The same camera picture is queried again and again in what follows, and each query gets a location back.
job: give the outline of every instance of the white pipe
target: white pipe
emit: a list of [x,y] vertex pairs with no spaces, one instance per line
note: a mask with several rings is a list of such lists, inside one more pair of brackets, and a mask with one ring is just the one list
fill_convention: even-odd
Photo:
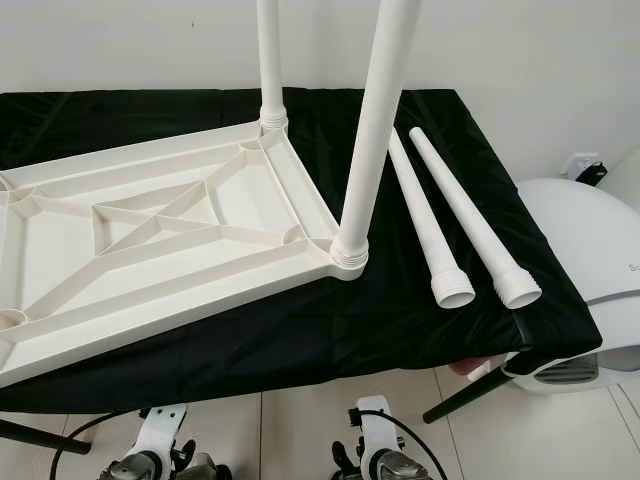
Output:
[[341,268],[362,268],[369,256],[367,232],[419,11],[420,0],[380,2],[340,230],[331,245]]
[[402,194],[409,207],[424,258],[431,272],[431,290],[442,308],[458,308],[471,302],[476,294],[469,277],[458,267],[453,253],[440,230],[416,173],[411,167],[395,129],[389,140],[389,155],[396,171]]
[[282,102],[278,0],[257,0],[257,12],[262,91],[260,124],[265,129],[281,128],[287,123],[287,111]]
[[542,293],[538,284],[529,272],[516,263],[423,131],[414,127],[409,136],[493,277],[493,286],[502,303],[513,309],[537,300]]

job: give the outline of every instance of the tiled floor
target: tiled floor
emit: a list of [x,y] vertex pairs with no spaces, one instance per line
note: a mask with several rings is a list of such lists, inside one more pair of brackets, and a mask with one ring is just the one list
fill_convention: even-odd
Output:
[[[347,409],[364,395],[387,396],[392,412],[431,446],[452,480],[617,480],[640,478],[640,418],[618,387],[554,396],[529,395],[505,386],[475,403],[424,425],[420,413],[464,385],[447,368],[391,371],[192,404],[178,445],[189,438],[238,480],[311,480],[334,470],[330,448],[341,440],[354,451],[357,431]],[[640,410],[640,379],[624,384]],[[0,418],[69,433],[89,417],[2,414]],[[63,456],[58,479],[97,478],[121,457],[141,424],[137,415],[88,432],[87,456]],[[407,440],[407,453],[437,473]],[[0,479],[48,478],[51,452],[0,440]]]

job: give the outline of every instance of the table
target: table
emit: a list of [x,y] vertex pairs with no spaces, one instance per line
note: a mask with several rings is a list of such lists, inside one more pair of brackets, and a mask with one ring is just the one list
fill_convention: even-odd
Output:
[[[289,136],[339,218],[361,90],[285,89]],[[0,170],[255,120],[258,90],[0,95]],[[491,278],[433,183],[408,131],[430,137],[543,295],[503,307]],[[369,234],[370,260],[349,283],[325,278],[0,390],[0,410],[97,413],[310,385],[392,368],[424,369],[521,352],[424,415],[433,421],[551,359],[601,337],[504,167],[453,90],[403,92],[396,127],[447,240],[476,289],[437,307],[422,250],[387,162]],[[59,438],[8,422],[0,436],[47,446]],[[82,452],[82,442],[62,446]]]

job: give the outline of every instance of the table leg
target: table leg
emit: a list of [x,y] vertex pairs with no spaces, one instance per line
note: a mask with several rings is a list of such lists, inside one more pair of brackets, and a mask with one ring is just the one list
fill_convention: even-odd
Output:
[[458,393],[447,398],[445,401],[439,403],[431,410],[425,412],[422,415],[422,419],[425,423],[432,423],[439,418],[449,415],[460,407],[463,407],[469,402],[480,398],[485,393],[489,393],[491,390],[495,390],[500,385],[504,385],[509,382],[511,377],[505,375],[501,368],[487,373],[484,377],[476,380],[471,385],[463,388]]
[[0,420],[0,437],[41,447],[61,448],[65,452],[79,453],[81,455],[86,455],[91,450],[91,444],[88,442],[71,440],[61,435],[25,427],[6,420]]

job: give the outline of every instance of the electrical outlet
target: electrical outlet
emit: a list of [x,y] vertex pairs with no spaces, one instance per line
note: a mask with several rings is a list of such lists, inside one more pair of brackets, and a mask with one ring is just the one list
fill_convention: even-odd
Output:
[[560,171],[560,175],[567,177],[569,180],[575,180],[587,168],[599,161],[600,155],[598,152],[576,152],[569,157],[564,168]]

